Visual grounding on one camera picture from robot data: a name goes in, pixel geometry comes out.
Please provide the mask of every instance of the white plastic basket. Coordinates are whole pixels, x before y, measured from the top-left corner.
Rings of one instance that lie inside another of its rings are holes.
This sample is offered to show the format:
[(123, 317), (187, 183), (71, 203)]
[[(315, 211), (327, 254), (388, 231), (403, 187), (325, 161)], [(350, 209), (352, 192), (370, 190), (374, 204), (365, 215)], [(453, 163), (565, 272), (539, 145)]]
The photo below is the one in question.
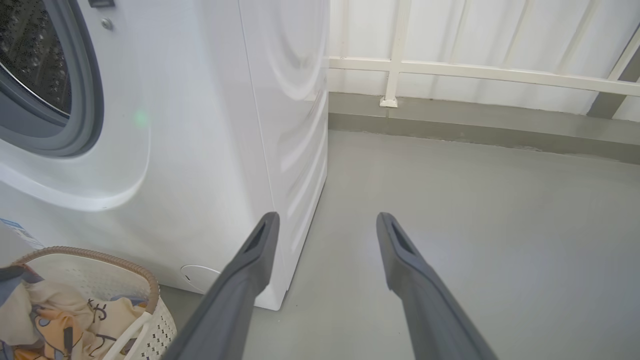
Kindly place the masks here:
[(27, 264), (44, 279), (75, 287), (82, 296), (109, 300), (131, 295), (148, 300), (146, 311), (116, 340), (103, 360), (113, 360), (138, 331), (124, 360), (158, 360), (175, 337), (175, 324), (160, 298), (154, 275), (142, 266), (101, 252), (48, 247), (14, 262)]

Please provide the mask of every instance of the white washing machine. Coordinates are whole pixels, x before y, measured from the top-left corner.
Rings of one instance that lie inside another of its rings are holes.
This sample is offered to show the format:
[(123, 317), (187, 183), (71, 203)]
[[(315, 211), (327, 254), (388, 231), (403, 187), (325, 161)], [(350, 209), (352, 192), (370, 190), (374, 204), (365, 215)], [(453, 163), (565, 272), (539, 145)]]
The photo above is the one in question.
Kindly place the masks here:
[(275, 210), (256, 305), (279, 309), (326, 179), (328, 1), (17, 3), (0, 19), (0, 225), (203, 293)]

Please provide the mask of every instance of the gray floor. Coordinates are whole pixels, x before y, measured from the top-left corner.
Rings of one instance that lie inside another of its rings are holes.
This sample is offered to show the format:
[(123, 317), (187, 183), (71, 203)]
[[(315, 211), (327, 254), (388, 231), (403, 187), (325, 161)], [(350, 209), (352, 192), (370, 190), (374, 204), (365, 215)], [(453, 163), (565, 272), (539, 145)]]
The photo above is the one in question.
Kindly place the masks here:
[[(329, 173), (282, 309), (245, 359), (411, 359), (378, 212), (405, 231), (501, 359), (637, 359), (640, 167), (330, 131)], [(198, 295), (163, 288), (180, 327)]]

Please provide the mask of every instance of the sticker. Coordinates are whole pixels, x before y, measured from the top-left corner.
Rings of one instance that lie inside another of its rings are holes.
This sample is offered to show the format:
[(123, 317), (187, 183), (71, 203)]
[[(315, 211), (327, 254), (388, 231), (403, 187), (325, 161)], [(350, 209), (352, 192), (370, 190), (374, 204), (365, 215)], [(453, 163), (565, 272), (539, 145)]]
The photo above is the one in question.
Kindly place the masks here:
[(27, 244), (29, 244), (29, 246), (33, 247), (34, 249), (44, 249), (45, 246), (42, 245), (38, 240), (36, 240), (36, 238), (34, 238), (31, 234), (29, 234), (29, 232), (26, 231), (17, 222), (5, 220), (3, 218), (0, 218), (0, 221), (2, 221), (5, 225), (10, 227), (11, 230), (13, 230), (16, 234), (18, 234), (18, 236), (20, 236), (24, 241), (26, 241)]

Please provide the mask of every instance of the white metal railing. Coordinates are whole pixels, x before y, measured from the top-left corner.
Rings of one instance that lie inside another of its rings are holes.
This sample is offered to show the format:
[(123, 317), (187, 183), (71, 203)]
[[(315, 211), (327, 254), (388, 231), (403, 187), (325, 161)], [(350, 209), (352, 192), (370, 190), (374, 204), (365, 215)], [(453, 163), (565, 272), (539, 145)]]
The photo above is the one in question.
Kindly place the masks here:
[[(342, 33), (345, 34), (348, 26), (348, 1), (343, 3), (343, 19)], [(640, 46), (640, 29), (628, 43), (627, 48), (620, 56), (618, 62), (614, 66), (611, 74), (607, 79), (592, 78), (587, 76), (567, 75), (566, 68), (571, 62), (580, 41), (589, 27), (589, 23), (593, 19), (596, 8), (602, 0), (590, 0), (587, 8), (582, 14), (582, 18), (573, 34), (569, 45), (564, 50), (564, 54), (555, 72), (543, 72), (534, 70), (512, 69), (511, 59), (513, 57), (514, 48), (520, 41), (520, 35), (524, 24), (528, 21), (531, 5), (534, 0), (525, 0), (522, 12), (518, 19), (516, 29), (511, 37), (509, 47), (504, 57), (504, 61), (500, 67), (489, 67), (480, 65), (464, 65), (456, 63), (456, 55), (460, 46), (460, 36), (463, 33), (467, 22), (468, 10), (472, 0), (465, 0), (462, 14), (458, 22), (458, 30), (454, 38), (453, 47), (449, 62), (435, 61), (408, 61), (402, 60), (404, 54), (404, 45), (406, 42), (406, 34), (409, 23), (409, 12), (411, 11), (411, 0), (398, 0), (398, 11), (396, 16), (396, 30), (393, 38), (391, 50), (391, 59), (377, 58), (350, 58), (345, 56), (348, 46), (348, 40), (345, 36), (342, 39), (340, 47), (341, 56), (331, 56), (329, 58), (329, 67), (332, 69), (347, 70), (374, 70), (387, 71), (389, 73), (387, 79), (387, 89), (385, 96), (380, 100), (380, 106), (389, 108), (397, 107), (396, 90), (398, 75), (401, 72), (411, 74), (429, 74), (443, 76), (458, 76), (463, 78), (491, 79), (514, 81), (517, 83), (528, 83), (538, 85), (559, 86), (564, 88), (574, 88), (583, 90), (592, 90), (596, 92), (607, 92), (612, 94), (631, 95), (640, 97), (640, 84), (628, 81), (618, 81), (620, 74), (625, 69), (631, 57)]]

